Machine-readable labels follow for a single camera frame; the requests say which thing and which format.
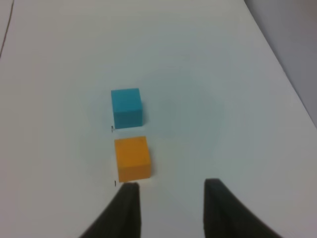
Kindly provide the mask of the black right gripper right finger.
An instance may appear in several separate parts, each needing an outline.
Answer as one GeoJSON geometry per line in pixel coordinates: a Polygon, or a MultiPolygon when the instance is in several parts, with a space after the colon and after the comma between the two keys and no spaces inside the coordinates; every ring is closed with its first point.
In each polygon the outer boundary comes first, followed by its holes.
{"type": "Polygon", "coordinates": [[[279,238],[217,179],[204,183],[204,233],[207,238],[279,238]]]}

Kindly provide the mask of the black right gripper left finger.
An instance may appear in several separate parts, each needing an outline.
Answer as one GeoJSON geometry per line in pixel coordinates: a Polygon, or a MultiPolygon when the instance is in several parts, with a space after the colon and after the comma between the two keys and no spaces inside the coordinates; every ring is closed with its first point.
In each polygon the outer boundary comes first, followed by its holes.
{"type": "Polygon", "coordinates": [[[139,238],[141,226],[139,185],[128,182],[121,186],[109,205],[81,237],[139,238]]]}

